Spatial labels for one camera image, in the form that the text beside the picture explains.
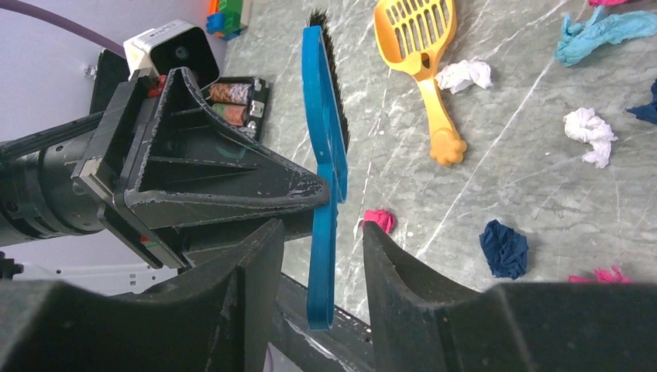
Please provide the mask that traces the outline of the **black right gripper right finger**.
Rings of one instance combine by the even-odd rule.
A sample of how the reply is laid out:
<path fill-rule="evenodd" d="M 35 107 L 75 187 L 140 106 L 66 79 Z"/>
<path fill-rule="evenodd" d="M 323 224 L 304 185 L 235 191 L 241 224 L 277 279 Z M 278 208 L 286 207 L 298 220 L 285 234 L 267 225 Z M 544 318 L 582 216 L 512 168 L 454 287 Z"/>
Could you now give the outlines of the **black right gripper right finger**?
<path fill-rule="evenodd" d="M 502 283 L 479 293 L 363 227 L 378 371 L 654 371 L 653 284 Z"/>

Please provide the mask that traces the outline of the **blue hand brush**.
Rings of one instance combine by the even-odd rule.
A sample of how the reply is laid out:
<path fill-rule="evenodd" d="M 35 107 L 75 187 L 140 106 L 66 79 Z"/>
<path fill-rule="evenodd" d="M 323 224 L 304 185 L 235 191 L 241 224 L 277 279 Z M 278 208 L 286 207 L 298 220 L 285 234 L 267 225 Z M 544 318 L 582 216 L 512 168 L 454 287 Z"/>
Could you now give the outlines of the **blue hand brush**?
<path fill-rule="evenodd" d="M 338 205 L 348 193 L 349 124 L 344 113 L 334 46 L 325 10 L 312 11 L 301 41 L 301 77 L 309 138 L 328 202 L 314 210 L 308 277 L 309 328 L 328 331 L 335 311 Z"/>

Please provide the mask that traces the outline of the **orange slotted scoop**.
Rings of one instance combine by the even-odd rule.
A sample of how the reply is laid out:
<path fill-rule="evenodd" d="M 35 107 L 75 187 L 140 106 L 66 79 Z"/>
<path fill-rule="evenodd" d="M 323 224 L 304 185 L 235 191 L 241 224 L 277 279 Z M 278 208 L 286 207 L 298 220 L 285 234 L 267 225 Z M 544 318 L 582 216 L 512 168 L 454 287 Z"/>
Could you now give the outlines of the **orange slotted scoop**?
<path fill-rule="evenodd" d="M 442 166 L 463 161 L 460 138 L 439 93 L 439 62 L 457 30 L 454 0 L 386 0 L 373 11 L 377 46 L 387 66 L 410 75 L 425 105 L 429 155 Z"/>

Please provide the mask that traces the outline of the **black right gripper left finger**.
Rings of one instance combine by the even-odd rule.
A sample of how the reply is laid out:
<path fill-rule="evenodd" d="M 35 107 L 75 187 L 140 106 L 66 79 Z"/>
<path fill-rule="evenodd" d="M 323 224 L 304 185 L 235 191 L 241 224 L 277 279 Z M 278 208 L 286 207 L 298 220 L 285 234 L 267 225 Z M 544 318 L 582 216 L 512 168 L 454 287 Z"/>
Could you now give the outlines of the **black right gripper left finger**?
<path fill-rule="evenodd" d="M 142 294 L 1 282 L 3 371 L 261 371 L 284 253 L 272 219 Z"/>

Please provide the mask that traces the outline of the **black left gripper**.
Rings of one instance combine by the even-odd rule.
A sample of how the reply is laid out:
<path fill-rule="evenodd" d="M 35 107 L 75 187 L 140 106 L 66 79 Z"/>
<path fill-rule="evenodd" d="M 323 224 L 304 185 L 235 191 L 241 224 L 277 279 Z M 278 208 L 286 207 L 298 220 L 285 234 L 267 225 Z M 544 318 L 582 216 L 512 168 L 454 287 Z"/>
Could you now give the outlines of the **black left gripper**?
<path fill-rule="evenodd" d="M 191 266 L 271 219 L 285 241 L 310 236 L 327 181 L 222 120 L 190 69 L 173 69 L 149 98 L 158 83 L 147 67 L 119 84 L 74 168 L 71 179 L 98 200 L 98 221 L 154 268 L 184 262 L 151 229 L 191 227 L 182 252 Z"/>

